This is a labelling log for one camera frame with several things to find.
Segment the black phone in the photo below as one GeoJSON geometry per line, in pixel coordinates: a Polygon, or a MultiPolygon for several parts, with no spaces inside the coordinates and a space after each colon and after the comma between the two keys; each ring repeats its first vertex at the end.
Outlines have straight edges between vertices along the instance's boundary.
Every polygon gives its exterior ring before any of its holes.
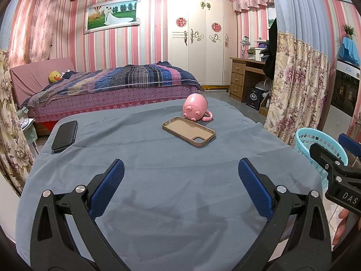
{"type": "Polygon", "coordinates": [[[60,153],[75,142],[75,135],[78,129],[76,120],[63,123],[59,126],[51,150],[53,153],[60,153]]]}

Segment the floor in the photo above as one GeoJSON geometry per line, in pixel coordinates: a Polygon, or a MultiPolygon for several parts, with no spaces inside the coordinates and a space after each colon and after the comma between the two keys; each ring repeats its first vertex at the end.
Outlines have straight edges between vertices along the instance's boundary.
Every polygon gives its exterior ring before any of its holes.
{"type": "Polygon", "coordinates": [[[257,110],[247,106],[245,103],[241,103],[229,96],[229,93],[225,89],[218,89],[213,91],[200,92],[206,98],[215,98],[217,100],[224,101],[231,106],[238,109],[244,116],[252,119],[254,122],[261,122],[265,124],[266,117],[259,114],[257,110]]]}
{"type": "MultiPolygon", "coordinates": [[[[257,110],[247,106],[245,103],[240,103],[239,101],[231,98],[228,96],[228,93],[226,90],[217,90],[217,91],[204,91],[201,92],[203,96],[207,98],[216,98],[218,100],[224,101],[229,103],[230,105],[237,108],[244,116],[252,119],[254,122],[260,122],[262,124],[265,123],[266,117],[262,116],[258,113],[257,110]]],[[[44,144],[46,143],[46,140],[48,139],[48,136],[40,136],[37,143],[37,149],[40,152],[43,148],[44,144]]],[[[331,242],[333,240],[333,237],[335,235],[335,231],[337,229],[337,225],[340,223],[340,219],[338,218],[338,214],[340,211],[342,211],[342,207],[336,205],[335,203],[327,200],[325,196],[323,197],[323,203],[324,203],[324,209],[326,212],[327,220],[329,222],[329,230],[330,230],[330,236],[331,236],[331,242]]],[[[279,257],[282,254],[283,249],[285,248],[287,243],[287,240],[279,243],[270,259],[274,259],[279,257]]]]}

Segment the black box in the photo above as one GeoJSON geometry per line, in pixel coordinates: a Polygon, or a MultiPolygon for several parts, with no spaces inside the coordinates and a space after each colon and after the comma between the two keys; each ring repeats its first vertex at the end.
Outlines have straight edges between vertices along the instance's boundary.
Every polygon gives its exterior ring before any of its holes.
{"type": "Polygon", "coordinates": [[[261,104],[262,101],[263,93],[264,91],[261,91],[259,88],[248,88],[246,105],[258,111],[259,105],[261,104]]]}

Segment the laundry basket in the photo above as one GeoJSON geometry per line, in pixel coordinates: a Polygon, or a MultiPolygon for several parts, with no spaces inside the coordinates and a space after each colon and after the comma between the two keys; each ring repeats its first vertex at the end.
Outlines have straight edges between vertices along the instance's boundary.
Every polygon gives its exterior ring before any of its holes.
{"type": "Polygon", "coordinates": [[[294,150],[300,154],[305,155],[307,159],[315,166],[321,176],[322,189],[324,190],[329,185],[327,180],[327,172],[310,157],[309,149],[313,143],[320,144],[330,153],[334,154],[337,158],[340,158],[345,166],[348,163],[348,158],[343,147],[332,137],[323,133],[322,131],[308,127],[300,128],[296,131],[296,145],[294,150]]]}

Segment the yellow duck plush toy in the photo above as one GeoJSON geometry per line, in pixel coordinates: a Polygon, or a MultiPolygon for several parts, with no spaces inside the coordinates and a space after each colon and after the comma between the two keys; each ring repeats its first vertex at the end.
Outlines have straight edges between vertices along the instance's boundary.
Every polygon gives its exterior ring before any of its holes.
{"type": "Polygon", "coordinates": [[[62,75],[58,71],[53,71],[49,75],[49,80],[51,83],[57,82],[62,79],[62,75]]]}

